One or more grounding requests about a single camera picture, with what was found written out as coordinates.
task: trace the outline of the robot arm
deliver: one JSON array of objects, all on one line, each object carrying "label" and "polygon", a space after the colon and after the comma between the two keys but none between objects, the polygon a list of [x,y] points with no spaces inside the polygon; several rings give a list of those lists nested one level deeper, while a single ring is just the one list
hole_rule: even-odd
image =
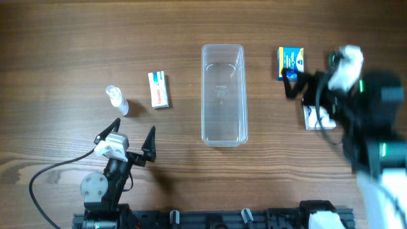
[{"label": "robot arm", "polygon": [[[343,127],[343,152],[357,173],[370,228],[407,228],[407,143],[393,129],[404,89],[397,76],[385,71],[365,74],[357,83],[362,62],[359,47],[343,47],[330,55],[327,73],[297,73],[294,90],[284,69],[286,95],[295,98],[308,84],[304,105],[316,106],[318,115],[319,106],[324,107]],[[309,229],[335,225],[336,217],[318,214],[310,216]]]}]

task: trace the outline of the clear plastic container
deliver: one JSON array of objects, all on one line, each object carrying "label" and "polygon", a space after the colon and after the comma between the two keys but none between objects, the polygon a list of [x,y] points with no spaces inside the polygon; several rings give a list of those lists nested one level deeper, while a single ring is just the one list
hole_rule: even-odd
[{"label": "clear plastic container", "polygon": [[202,140],[234,147],[248,139],[244,49],[241,45],[202,47]]}]

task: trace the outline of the white and blue box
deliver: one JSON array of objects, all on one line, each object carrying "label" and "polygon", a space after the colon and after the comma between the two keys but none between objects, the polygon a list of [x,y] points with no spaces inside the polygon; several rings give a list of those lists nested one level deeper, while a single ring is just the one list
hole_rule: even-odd
[{"label": "white and blue box", "polygon": [[281,70],[283,68],[291,69],[287,71],[289,81],[297,81],[297,74],[295,71],[304,72],[304,48],[294,47],[280,47],[277,51],[278,61],[278,80],[282,81]]}]

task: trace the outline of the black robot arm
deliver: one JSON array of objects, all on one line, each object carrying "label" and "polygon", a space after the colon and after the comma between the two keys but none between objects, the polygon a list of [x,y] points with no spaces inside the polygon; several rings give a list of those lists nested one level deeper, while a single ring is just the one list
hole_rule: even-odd
[{"label": "black robot arm", "polygon": [[[95,144],[104,142],[106,147],[113,148],[115,144],[128,148],[128,138],[118,133],[120,119],[116,119],[96,138]],[[109,158],[103,174],[94,172],[87,175],[81,184],[81,194],[84,198],[85,217],[83,228],[135,228],[137,219],[132,214],[128,204],[118,204],[123,193],[126,180],[131,177],[133,165],[144,167],[146,162],[154,162],[155,127],[152,127],[142,146],[143,155],[125,152],[125,159]]]}]

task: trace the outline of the green light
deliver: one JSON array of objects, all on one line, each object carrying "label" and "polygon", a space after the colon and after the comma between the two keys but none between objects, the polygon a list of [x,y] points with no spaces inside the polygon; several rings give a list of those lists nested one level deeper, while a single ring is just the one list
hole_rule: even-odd
[{"label": "green light", "polygon": [[386,156],[386,143],[382,143],[382,157]]},{"label": "green light", "polygon": [[359,80],[359,90],[361,91],[361,93],[363,92],[363,80]]}]

